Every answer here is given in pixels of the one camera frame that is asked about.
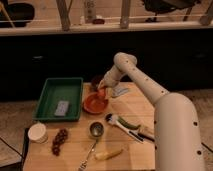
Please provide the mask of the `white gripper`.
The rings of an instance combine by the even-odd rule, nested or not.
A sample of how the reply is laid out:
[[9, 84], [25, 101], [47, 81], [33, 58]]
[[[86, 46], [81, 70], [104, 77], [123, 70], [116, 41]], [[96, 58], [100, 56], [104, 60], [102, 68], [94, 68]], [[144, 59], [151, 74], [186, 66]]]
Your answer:
[[121, 78], [122, 72], [116, 66], [113, 66], [109, 71], [106, 72], [103, 79], [100, 81], [98, 88], [113, 88], [120, 82]]

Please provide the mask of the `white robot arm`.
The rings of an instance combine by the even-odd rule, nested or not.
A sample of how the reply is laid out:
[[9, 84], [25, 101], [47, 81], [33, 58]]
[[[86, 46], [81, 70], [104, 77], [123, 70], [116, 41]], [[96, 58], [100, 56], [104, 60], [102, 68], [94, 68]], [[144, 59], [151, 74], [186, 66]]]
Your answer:
[[154, 107], [156, 171], [205, 171], [199, 121], [192, 101], [169, 92], [136, 67], [137, 58], [118, 52], [100, 87], [115, 87], [127, 75]]

